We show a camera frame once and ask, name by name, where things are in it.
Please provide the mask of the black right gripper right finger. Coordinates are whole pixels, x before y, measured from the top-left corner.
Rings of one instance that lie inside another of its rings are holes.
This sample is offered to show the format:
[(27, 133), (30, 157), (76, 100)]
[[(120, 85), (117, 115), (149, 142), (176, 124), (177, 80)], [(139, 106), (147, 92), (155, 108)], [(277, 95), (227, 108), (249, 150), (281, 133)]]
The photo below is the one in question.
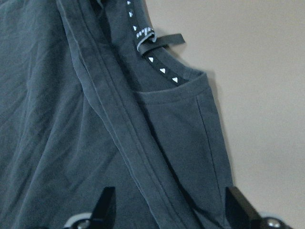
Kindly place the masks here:
[(262, 217), (237, 187), (227, 187), (225, 215), (232, 229), (259, 229)]

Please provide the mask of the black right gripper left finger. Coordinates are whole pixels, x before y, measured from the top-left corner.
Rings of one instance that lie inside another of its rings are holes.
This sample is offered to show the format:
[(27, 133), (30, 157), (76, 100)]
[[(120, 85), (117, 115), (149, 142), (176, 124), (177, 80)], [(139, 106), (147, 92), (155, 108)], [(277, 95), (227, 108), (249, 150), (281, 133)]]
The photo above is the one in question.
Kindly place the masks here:
[(112, 229), (116, 217), (115, 187), (105, 187), (90, 217), (91, 229)]

